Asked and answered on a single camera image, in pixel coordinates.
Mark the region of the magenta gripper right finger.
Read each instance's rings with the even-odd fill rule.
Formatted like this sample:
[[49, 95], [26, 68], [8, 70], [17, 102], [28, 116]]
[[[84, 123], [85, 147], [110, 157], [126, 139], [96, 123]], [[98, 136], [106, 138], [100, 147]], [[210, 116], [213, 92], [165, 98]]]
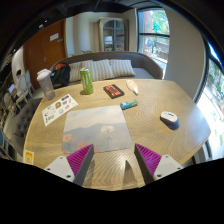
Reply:
[[170, 155], [159, 155], [140, 144], [135, 144], [134, 154], [145, 184], [160, 180], [182, 169], [182, 166]]

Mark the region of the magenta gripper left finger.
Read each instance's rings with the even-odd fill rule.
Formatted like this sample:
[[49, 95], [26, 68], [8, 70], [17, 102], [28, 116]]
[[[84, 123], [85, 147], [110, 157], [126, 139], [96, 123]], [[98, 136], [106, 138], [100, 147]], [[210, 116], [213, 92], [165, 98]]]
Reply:
[[82, 186], [93, 155], [94, 146], [88, 145], [67, 157], [57, 157], [45, 171]]

